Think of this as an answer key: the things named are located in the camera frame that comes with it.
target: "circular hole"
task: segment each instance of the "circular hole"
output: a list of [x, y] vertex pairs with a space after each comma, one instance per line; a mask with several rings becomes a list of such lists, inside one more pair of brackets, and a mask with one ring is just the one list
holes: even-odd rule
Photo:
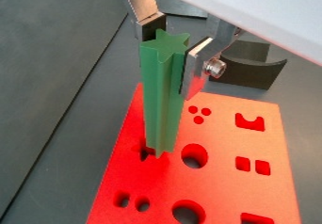
[[172, 207], [172, 215], [181, 224], [200, 224], [204, 222], [204, 209], [192, 200], [180, 200]]
[[201, 123], [204, 122], [204, 118], [203, 118], [201, 116], [196, 116], [196, 117], [193, 118], [193, 122], [195, 122], [196, 124], [201, 124]]
[[196, 107], [196, 106], [189, 106], [189, 107], [188, 107], [188, 112], [189, 112], [191, 114], [195, 114], [195, 113], [197, 112], [197, 107]]
[[209, 116], [211, 110], [209, 110], [207, 107], [204, 107], [204, 108], [201, 109], [201, 114], [203, 114], [204, 116]]
[[149, 208], [149, 200], [147, 198], [139, 198], [136, 200], [136, 210], [139, 212], [145, 212]]
[[199, 161], [195, 158], [184, 157], [183, 162], [189, 168], [200, 168], [201, 167]]
[[116, 207], [127, 207], [129, 202], [129, 194], [124, 192], [117, 192], [115, 196], [115, 205]]
[[207, 152], [201, 145], [188, 144], [181, 151], [181, 159], [189, 168], [201, 168], [207, 162]]

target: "rectangular hole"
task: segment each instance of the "rectangular hole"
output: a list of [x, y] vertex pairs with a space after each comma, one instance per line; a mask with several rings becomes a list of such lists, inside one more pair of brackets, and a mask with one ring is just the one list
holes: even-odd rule
[[274, 220], [264, 216], [256, 216], [250, 213], [241, 213], [241, 224], [274, 224]]

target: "dark gray surface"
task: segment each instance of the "dark gray surface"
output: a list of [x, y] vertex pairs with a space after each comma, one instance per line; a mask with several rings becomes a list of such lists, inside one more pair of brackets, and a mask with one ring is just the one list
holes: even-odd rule
[[[203, 30], [203, 20], [168, 18], [168, 31], [189, 32], [192, 42]], [[4, 224], [85, 223], [139, 81], [137, 50], [127, 20], [58, 126]], [[279, 104], [302, 220], [303, 224], [319, 224], [322, 68], [272, 47], [268, 61], [282, 57], [290, 63], [268, 91], [217, 83], [208, 83], [204, 90]]]
[[0, 0], [0, 216], [124, 15], [119, 0]]

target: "screw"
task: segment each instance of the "screw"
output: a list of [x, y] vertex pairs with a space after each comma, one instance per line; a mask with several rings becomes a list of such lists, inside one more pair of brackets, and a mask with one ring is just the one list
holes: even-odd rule
[[225, 71], [225, 63], [216, 57], [211, 58], [204, 63], [204, 74], [211, 75], [213, 78], [220, 78]]

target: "red board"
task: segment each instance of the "red board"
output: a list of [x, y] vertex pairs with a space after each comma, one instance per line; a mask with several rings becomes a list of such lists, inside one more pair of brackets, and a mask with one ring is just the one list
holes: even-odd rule
[[175, 151], [159, 159], [144, 148], [141, 111], [139, 86], [88, 224], [179, 223], [177, 207], [200, 223], [300, 223], [276, 104], [199, 93], [184, 103]]

